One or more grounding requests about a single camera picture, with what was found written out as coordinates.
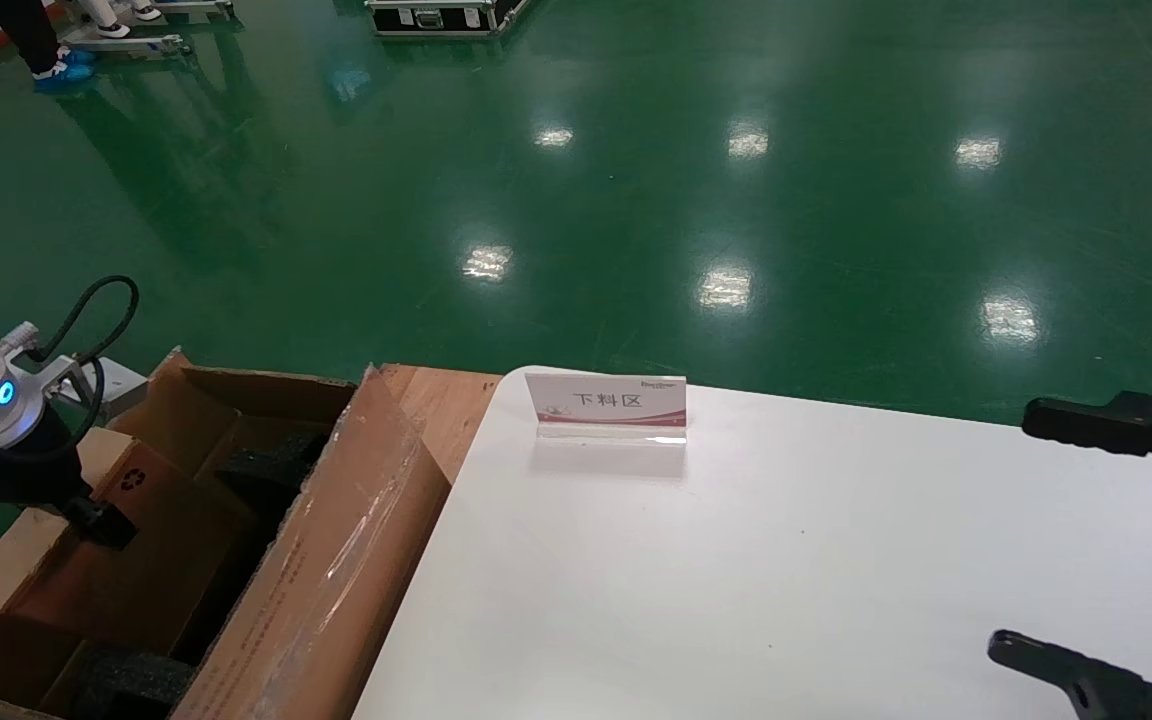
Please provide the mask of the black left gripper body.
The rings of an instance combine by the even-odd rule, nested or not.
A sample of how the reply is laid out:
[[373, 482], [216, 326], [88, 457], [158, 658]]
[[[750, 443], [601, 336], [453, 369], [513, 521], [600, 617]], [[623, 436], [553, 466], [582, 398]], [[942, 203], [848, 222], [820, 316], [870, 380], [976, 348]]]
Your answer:
[[54, 407], [46, 407], [31, 433], [12, 446], [41, 462], [15, 462], [0, 457], [0, 503], [37, 507], [63, 516], [97, 511], [91, 487], [82, 477], [81, 456], [70, 442], [68, 425]]

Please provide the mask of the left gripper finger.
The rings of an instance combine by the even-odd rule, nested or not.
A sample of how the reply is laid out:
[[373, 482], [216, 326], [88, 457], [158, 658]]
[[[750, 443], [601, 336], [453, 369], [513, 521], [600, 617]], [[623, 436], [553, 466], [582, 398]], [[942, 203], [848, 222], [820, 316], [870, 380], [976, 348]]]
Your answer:
[[91, 497], [70, 497], [61, 505], [61, 515], [83, 541], [123, 550], [137, 536], [137, 526], [113, 503]]

